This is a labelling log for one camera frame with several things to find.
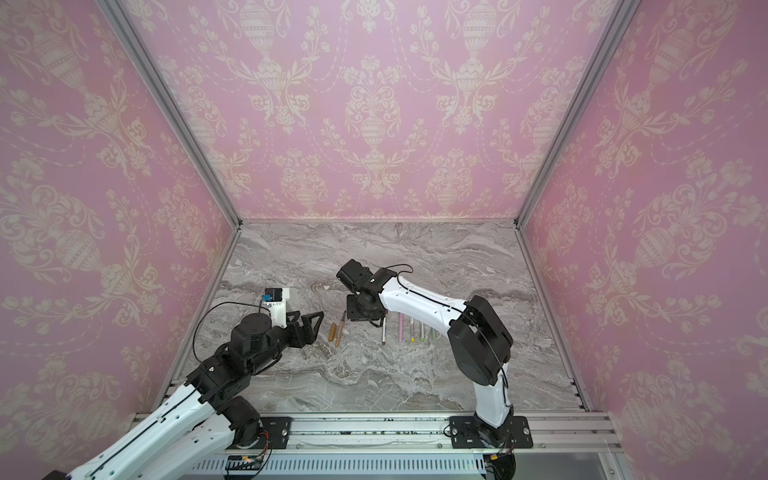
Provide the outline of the pink fountain pen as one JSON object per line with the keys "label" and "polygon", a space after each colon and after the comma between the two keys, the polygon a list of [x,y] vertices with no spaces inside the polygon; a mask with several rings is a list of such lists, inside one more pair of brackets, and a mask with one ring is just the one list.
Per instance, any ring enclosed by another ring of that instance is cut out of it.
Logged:
{"label": "pink fountain pen", "polygon": [[405,338],[405,316],[402,313],[398,313],[398,342],[403,343]]}

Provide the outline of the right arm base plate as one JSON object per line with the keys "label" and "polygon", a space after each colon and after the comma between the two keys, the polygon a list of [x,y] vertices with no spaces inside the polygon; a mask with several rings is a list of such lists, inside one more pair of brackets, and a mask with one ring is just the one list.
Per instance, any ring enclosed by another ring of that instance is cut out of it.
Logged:
{"label": "right arm base plate", "polygon": [[444,434],[454,449],[489,448],[531,449],[534,441],[531,427],[524,416],[508,416],[499,426],[492,427],[476,415],[452,416]]}

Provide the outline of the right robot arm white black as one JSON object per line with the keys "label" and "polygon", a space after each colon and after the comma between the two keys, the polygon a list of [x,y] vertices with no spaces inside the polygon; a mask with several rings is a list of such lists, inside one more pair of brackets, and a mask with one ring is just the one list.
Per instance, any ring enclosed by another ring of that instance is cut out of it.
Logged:
{"label": "right robot arm white black", "polygon": [[482,441],[492,448],[512,446],[508,363],[514,340],[487,299],[451,298],[406,280],[400,272],[385,267],[373,272],[356,260],[345,263],[336,277],[349,290],[348,320],[371,323],[394,312],[445,336],[457,368],[473,383],[474,418]]}

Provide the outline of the tan brown pen cap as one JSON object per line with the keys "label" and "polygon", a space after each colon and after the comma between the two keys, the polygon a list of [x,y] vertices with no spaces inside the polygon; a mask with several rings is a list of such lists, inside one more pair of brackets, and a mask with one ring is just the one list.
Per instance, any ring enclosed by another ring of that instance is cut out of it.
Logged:
{"label": "tan brown pen cap", "polygon": [[337,331],[338,331],[338,325],[336,323],[332,323],[331,327],[330,327],[330,330],[329,330],[329,334],[328,334],[328,341],[329,342],[334,342],[335,341],[336,335],[337,335]]}

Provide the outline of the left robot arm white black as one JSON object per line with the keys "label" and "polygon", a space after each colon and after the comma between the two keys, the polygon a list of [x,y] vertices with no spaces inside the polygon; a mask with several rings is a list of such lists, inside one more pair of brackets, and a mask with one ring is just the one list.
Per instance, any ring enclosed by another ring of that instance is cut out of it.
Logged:
{"label": "left robot arm white black", "polygon": [[205,457],[250,446],[265,430],[258,411],[241,393],[253,377],[317,339],[321,311],[290,312],[284,325],[265,313],[243,317],[184,383],[136,427],[70,472],[50,479],[178,479]]}

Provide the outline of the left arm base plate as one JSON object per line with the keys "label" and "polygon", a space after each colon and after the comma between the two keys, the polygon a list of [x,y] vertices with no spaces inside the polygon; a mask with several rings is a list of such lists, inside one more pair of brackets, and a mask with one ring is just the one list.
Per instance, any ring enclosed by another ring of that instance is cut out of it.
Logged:
{"label": "left arm base plate", "polygon": [[236,435],[234,445],[240,449],[284,450],[291,433],[289,416],[267,416],[249,421]]}

